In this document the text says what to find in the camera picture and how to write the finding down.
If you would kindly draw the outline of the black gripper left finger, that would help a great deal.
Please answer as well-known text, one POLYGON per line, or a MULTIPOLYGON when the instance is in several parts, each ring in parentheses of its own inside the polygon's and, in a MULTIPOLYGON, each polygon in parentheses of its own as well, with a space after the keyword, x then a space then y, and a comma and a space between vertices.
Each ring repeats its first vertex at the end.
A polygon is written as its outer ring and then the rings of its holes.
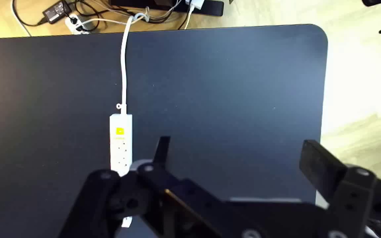
POLYGON ((115 238, 126 218, 139 217, 158 238, 221 238, 225 206, 192 180, 167 168, 170 136, 162 136, 152 161, 121 176, 92 172, 59 238, 115 238))

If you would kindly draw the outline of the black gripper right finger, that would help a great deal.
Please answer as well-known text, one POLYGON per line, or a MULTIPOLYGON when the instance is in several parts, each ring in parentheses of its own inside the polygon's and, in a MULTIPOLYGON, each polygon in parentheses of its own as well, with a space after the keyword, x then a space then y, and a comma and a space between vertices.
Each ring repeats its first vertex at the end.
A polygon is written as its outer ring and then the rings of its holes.
POLYGON ((367 168, 342 163, 317 140, 305 140, 299 168, 328 202, 320 238, 363 238, 367 228, 381 235, 381 179, 367 168))

